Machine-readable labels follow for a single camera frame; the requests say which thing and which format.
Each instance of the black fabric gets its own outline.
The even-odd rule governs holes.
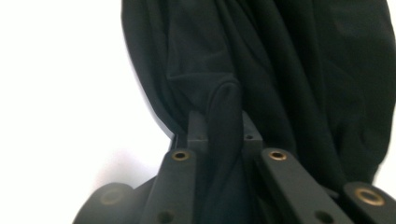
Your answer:
[[[123,0],[135,70],[166,126],[208,123],[198,223],[253,223],[242,110],[322,185],[371,182],[389,144],[395,39],[384,0]]]

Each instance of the black cover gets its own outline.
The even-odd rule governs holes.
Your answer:
[[[395,39],[385,0],[123,0],[135,70],[165,125],[205,115],[199,222],[253,223],[242,110],[322,185],[373,180],[389,145]]]

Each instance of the dark cloth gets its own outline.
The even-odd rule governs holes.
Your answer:
[[[395,38],[384,0],[123,0],[134,68],[157,116],[208,123],[198,223],[253,223],[242,110],[267,147],[323,186],[372,182],[389,145]]]

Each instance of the white wall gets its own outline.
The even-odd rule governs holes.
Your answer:
[[[0,223],[71,223],[96,188],[154,176],[168,144],[120,1],[0,0]],[[377,185],[396,197],[394,148]]]

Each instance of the white background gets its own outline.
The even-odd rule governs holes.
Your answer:
[[[156,174],[169,138],[124,45],[120,1],[0,0],[0,223],[69,224],[100,186]],[[389,149],[376,184],[396,197]]]

